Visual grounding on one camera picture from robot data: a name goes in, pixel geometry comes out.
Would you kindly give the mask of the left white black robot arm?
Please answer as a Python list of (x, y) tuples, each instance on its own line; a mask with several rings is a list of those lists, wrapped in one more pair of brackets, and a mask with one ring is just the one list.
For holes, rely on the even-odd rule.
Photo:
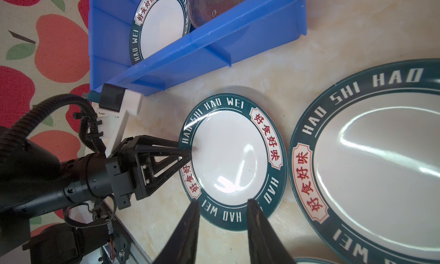
[(125, 209), (132, 196), (151, 196), (190, 160), (176, 141), (151, 136), (124, 139), (109, 156), (65, 162), (26, 139), (1, 164), (1, 254), (29, 239), (33, 217), (109, 196)]

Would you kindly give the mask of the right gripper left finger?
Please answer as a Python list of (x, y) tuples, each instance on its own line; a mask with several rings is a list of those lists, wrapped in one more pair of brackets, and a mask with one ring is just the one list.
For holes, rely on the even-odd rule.
[(192, 200), (153, 264), (194, 264), (199, 231), (199, 203)]

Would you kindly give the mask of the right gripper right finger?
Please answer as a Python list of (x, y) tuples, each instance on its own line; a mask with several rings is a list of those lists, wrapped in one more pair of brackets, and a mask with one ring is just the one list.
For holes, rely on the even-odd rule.
[(247, 201), (247, 235), (251, 264), (295, 264), (254, 199)]

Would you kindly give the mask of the clear glass plate top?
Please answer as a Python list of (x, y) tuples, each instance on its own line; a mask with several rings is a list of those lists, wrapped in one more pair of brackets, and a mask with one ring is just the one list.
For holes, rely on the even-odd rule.
[(188, 0), (191, 25), (198, 28), (245, 0)]

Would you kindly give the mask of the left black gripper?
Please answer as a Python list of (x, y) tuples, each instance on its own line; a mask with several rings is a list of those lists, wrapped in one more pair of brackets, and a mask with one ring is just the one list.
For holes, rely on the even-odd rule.
[(113, 195), (122, 210), (131, 205), (131, 196), (151, 196), (189, 161), (191, 150), (177, 141), (147, 135), (125, 139), (109, 158), (92, 153), (61, 163), (71, 182), (60, 190), (60, 208)]

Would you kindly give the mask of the green rim plate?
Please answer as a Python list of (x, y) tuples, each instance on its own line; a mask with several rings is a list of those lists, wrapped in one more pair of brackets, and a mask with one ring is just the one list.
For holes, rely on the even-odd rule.
[(257, 202), (270, 217), (288, 183), (286, 150), (275, 123), (252, 100), (216, 94), (187, 116), (179, 147), (191, 160), (179, 176), (201, 216), (226, 231), (245, 231), (247, 202)]
[(190, 32), (189, 0), (141, 0), (129, 33), (129, 54), (137, 64)]
[(301, 116), (289, 152), (304, 216), (345, 262), (439, 263), (439, 59), (332, 85)]

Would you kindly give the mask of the blue plastic bin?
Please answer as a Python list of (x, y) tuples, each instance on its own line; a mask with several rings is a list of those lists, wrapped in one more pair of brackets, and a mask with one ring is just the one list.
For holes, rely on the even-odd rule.
[(245, 0), (138, 64), (129, 31), (141, 0), (89, 0), (90, 89), (105, 83), (144, 95), (306, 35), (306, 0)]

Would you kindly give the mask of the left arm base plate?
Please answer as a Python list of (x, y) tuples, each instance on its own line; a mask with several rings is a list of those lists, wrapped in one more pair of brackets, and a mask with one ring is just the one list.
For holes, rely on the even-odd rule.
[(23, 244), (33, 264), (152, 264), (113, 211), (102, 205), (93, 221), (112, 218), (107, 227), (74, 228), (53, 224)]

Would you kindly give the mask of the white plate black pattern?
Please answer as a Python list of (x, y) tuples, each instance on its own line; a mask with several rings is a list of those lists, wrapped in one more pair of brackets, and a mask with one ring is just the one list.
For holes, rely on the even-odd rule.
[(296, 264), (336, 264), (335, 262), (318, 258), (294, 258)]

